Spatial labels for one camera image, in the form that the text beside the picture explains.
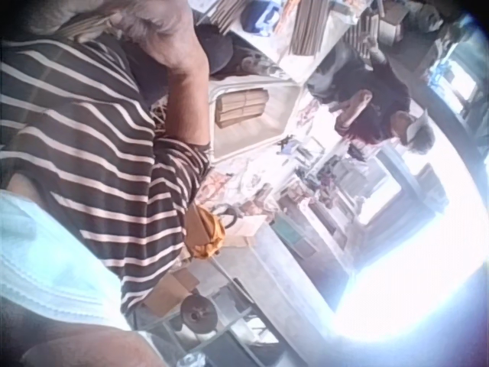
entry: black pants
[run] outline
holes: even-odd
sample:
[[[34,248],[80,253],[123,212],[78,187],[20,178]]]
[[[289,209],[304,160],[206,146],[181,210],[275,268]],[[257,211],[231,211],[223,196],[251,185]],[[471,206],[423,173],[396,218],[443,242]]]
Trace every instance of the black pants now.
[[[356,49],[339,41],[309,78],[307,87],[321,103],[332,102],[342,87],[343,76],[364,68],[365,62]]]
[[[210,74],[213,75],[224,68],[232,58],[232,40],[229,36],[220,35],[217,28],[209,24],[198,26],[196,33],[209,59]],[[151,107],[168,94],[167,68],[146,54],[137,44],[122,41],[121,46],[141,95],[147,107]]]

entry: hair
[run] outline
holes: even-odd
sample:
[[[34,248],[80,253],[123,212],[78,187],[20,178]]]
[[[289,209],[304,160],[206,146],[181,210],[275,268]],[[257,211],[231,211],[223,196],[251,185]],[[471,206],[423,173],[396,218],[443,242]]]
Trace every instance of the hair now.
[[[409,150],[416,154],[424,155],[429,152],[435,144],[435,133],[429,125],[419,128],[413,140],[409,144]]]

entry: blue object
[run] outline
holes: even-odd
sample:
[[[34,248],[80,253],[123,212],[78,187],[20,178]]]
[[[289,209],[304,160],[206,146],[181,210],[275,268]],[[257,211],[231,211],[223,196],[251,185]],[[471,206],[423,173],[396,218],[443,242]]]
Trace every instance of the blue object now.
[[[241,13],[241,26],[245,32],[269,37],[282,14],[281,0],[254,0]]]

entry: stack of cardboard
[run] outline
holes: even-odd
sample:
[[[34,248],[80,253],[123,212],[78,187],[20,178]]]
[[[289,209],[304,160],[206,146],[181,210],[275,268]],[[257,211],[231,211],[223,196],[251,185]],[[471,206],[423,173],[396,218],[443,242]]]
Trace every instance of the stack of cardboard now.
[[[219,97],[215,109],[215,123],[227,128],[239,122],[263,115],[269,99],[265,89],[249,89],[226,93]]]

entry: cap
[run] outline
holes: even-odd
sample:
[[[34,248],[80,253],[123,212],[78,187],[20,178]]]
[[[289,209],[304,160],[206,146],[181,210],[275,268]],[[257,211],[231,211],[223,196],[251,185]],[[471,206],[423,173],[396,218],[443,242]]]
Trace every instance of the cap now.
[[[416,134],[418,133],[419,129],[424,126],[429,124],[429,115],[428,115],[428,110],[425,109],[423,114],[417,118],[411,125],[408,126],[406,130],[406,142],[409,145]]]

